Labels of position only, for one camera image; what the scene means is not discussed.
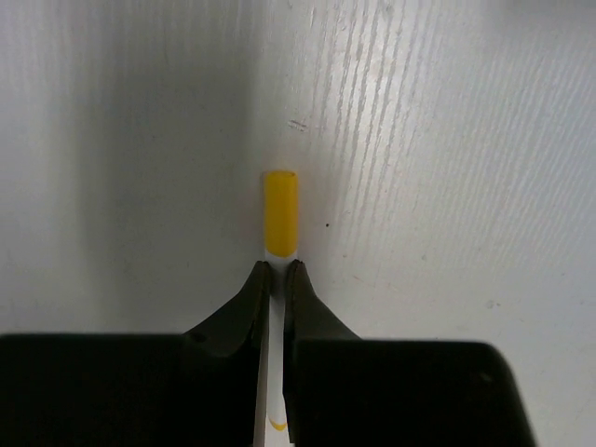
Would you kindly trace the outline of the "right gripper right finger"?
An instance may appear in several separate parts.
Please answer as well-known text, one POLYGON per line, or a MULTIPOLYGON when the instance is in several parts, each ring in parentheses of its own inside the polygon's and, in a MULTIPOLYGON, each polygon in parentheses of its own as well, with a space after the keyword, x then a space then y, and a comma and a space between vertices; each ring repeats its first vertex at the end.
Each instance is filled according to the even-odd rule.
POLYGON ((514 375, 492 346, 354 334, 304 263, 284 284, 283 394, 297 446, 532 446, 514 375))

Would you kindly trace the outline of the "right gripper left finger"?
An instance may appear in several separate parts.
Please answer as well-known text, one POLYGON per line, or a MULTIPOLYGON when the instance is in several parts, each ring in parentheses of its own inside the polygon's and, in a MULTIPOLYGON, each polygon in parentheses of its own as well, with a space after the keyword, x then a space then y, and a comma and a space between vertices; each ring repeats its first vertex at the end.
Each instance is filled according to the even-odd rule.
POLYGON ((1 339, 5 446, 250 446, 271 271, 174 334, 1 339))

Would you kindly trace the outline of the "white pen orange-yellow cap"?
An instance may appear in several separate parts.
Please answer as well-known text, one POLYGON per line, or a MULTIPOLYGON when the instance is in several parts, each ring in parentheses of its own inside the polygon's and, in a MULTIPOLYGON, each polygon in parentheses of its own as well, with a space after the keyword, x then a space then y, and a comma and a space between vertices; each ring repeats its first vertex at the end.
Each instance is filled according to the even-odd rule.
POLYGON ((298 248, 298 177, 288 170, 264 174, 264 260, 271 271, 265 299, 264 339, 255 415, 256 446, 290 446, 283 398, 285 296, 283 283, 298 248))

